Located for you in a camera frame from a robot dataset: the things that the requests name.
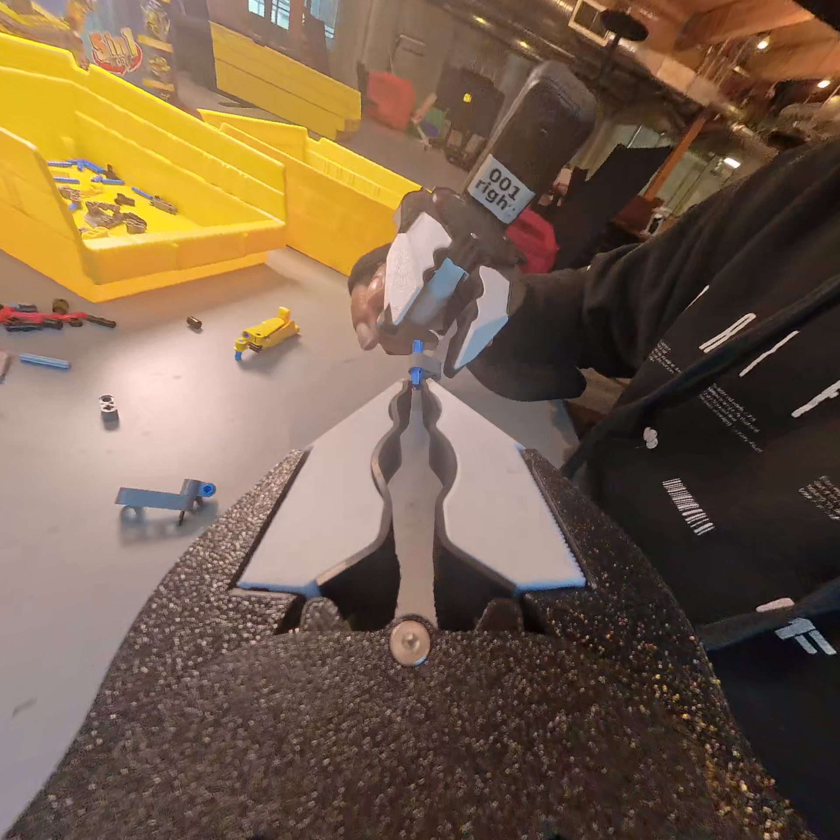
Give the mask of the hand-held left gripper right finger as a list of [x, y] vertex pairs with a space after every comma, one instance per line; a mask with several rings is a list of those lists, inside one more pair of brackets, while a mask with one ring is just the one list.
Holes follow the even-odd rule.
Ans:
[[434, 515], [434, 604], [447, 631], [474, 629], [496, 599], [586, 586], [518, 441], [429, 381], [420, 391]]

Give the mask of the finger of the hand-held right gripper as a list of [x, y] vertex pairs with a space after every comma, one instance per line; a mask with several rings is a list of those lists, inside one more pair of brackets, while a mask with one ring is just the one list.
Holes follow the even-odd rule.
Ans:
[[385, 262], [382, 331], [442, 328], [448, 302], [467, 275], [448, 257], [452, 244], [445, 226], [428, 213], [397, 234]]
[[463, 280], [451, 302], [458, 303], [455, 334], [448, 343], [448, 375], [480, 355], [509, 321], [511, 281], [496, 268], [480, 266]]

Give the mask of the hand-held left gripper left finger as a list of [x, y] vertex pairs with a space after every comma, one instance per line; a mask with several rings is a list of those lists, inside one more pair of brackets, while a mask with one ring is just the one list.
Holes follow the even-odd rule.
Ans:
[[401, 572], [388, 484], [402, 463], [412, 393], [398, 381], [310, 445], [248, 551], [237, 589], [327, 598], [355, 630], [392, 621]]

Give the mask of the grey desk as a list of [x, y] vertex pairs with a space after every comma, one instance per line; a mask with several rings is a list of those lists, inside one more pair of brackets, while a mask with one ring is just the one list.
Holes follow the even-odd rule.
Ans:
[[[2, 254], [2, 302], [114, 320], [3, 332], [2, 831], [67, 750], [123, 636], [182, 552], [292, 449], [401, 373], [359, 349], [347, 280], [291, 248], [249, 267], [88, 305]], [[186, 318], [203, 322], [195, 331]], [[23, 353], [69, 371], [21, 364]], [[102, 421], [111, 394], [119, 421]], [[121, 487], [216, 494], [179, 514]]]

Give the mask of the person's right hand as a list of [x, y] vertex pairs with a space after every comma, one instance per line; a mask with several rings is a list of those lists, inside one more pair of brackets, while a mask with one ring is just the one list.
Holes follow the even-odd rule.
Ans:
[[362, 351], [382, 348], [386, 354], [401, 351], [378, 325], [384, 311], [385, 257], [368, 255], [353, 267], [349, 277], [350, 316]]

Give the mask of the red container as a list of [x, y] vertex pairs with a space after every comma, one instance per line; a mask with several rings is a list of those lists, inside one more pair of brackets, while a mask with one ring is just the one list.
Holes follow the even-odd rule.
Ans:
[[362, 113], [388, 129], [404, 133], [417, 96], [413, 83], [383, 70], [368, 70]]
[[544, 275], [553, 270], [559, 247], [549, 221], [526, 208], [508, 226], [506, 234], [524, 257], [523, 272]]

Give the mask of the yellow parts bin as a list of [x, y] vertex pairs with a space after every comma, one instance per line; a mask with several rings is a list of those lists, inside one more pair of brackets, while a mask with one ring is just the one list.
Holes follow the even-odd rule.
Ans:
[[396, 209], [419, 184], [306, 128], [199, 109], [228, 137], [283, 165], [289, 247], [348, 276], [396, 235]]
[[252, 38], [210, 23], [217, 89], [328, 140], [354, 135], [360, 93]]
[[[92, 301], [254, 266], [287, 242], [285, 199], [72, 80], [2, 68], [2, 251]], [[84, 158], [162, 196], [142, 235], [83, 238], [47, 167]]]

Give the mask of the grey bent beam assembly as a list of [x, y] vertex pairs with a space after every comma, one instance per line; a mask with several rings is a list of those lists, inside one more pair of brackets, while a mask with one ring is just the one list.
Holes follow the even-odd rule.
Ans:
[[135, 511], [146, 508], [176, 511], [179, 514], [177, 524], [181, 525], [186, 514], [200, 509], [206, 499], [216, 494], [216, 490], [214, 483], [198, 479], [184, 479], [178, 491], [121, 487], [114, 503]]

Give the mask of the person's black hoodie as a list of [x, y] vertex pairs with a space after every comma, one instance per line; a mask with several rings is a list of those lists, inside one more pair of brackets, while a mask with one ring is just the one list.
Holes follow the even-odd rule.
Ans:
[[838, 838], [838, 275], [707, 287], [644, 346], [595, 498], [701, 637], [733, 716]]

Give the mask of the heap of assorted brick parts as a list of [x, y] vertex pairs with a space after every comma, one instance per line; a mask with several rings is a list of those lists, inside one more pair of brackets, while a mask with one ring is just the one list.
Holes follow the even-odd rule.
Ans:
[[162, 196], [129, 184], [111, 164], [77, 157], [48, 160], [47, 167], [83, 238], [144, 235], [153, 213], [180, 214]]

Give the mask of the pile of small connector pins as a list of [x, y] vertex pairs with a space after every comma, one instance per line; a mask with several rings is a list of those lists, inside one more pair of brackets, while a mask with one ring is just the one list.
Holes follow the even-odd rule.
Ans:
[[[63, 330], [65, 327], [78, 329], [86, 323], [105, 329], [116, 329], [118, 324], [108, 318], [84, 311], [71, 311], [68, 300], [57, 298], [52, 301], [50, 311], [41, 311], [34, 304], [4, 304], [1, 306], [1, 327], [7, 333], [32, 333], [46, 330]], [[16, 357], [21, 364], [29, 364], [56, 371], [69, 371], [70, 362], [36, 353], [21, 353]], [[1, 383], [5, 382], [12, 367], [13, 355], [1, 351]]]

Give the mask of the printed toy set box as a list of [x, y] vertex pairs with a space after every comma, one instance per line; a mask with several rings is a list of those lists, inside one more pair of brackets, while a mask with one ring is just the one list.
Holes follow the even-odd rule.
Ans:
[[165, 102], [176, 100], [170, 2], [2, 1], [1, 28], [69, 52]]

